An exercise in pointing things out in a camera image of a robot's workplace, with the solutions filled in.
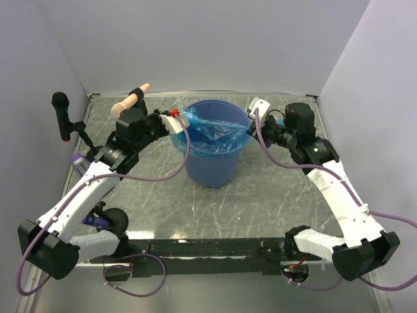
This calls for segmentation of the blue trash bag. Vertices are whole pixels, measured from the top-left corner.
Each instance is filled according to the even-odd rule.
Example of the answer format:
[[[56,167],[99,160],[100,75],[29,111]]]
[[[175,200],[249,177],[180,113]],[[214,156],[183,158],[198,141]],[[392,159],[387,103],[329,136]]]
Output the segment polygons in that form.
[[[246,131],[250,123],[246,116],[242,122],[231,122],[220,117],[204,117],[193,107],[181,112],[190,122],[187,131],[191,141],[191,156],[214,158],[229,155],[241,150],[249,140]]]

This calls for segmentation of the blue plastic trash bin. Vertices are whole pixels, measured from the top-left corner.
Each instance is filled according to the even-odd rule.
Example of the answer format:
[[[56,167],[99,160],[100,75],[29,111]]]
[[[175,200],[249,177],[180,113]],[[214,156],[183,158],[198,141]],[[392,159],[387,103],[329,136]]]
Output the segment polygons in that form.
[[[201,186],[224,186],[236,173],[250,138],[247,114],[235,104],[214,99],[197,101],[180,112],[190,123],[191,146],[185,165],[188,177]]]

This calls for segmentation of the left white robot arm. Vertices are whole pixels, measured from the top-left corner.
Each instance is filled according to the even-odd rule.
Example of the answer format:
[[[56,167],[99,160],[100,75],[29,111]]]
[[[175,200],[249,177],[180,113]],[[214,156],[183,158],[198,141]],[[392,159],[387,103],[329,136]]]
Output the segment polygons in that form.
[[[155,110],[144,115],[139,108],[123,111],[106,144],[68,194],[37,221],[26,219],[18,227],[20,263],[28,261],[59,280],[80,262],[101,256],[114,262],[125,260],[129,238],[124,211],[108,209],[99,213],[104,225],[97,233],[77,236],[76,230],[101,199],[129,177],[128,172],[139,162],[140,151],[162,137],[181,133],[188,125],[179,112]]]

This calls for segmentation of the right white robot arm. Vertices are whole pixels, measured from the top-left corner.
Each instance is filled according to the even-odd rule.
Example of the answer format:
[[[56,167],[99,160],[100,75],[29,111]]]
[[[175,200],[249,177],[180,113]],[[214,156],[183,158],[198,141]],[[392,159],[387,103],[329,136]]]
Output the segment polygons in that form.
[[[348,281],[386,264],[400,244],[399,237],[385,231],[354,191],[336,150],[316,134],[312,109],[301,102],[286,105],[283,124],[270,111],[264,100],[253,104],[250,117],[255,137],[263,149],[274,144],[289,150],[293,163],[283,167],[304,172],[323,195],[343,234],[334,237],[309,226],[294,227],[285,234],[287,257],[320,257],[332,262]]]

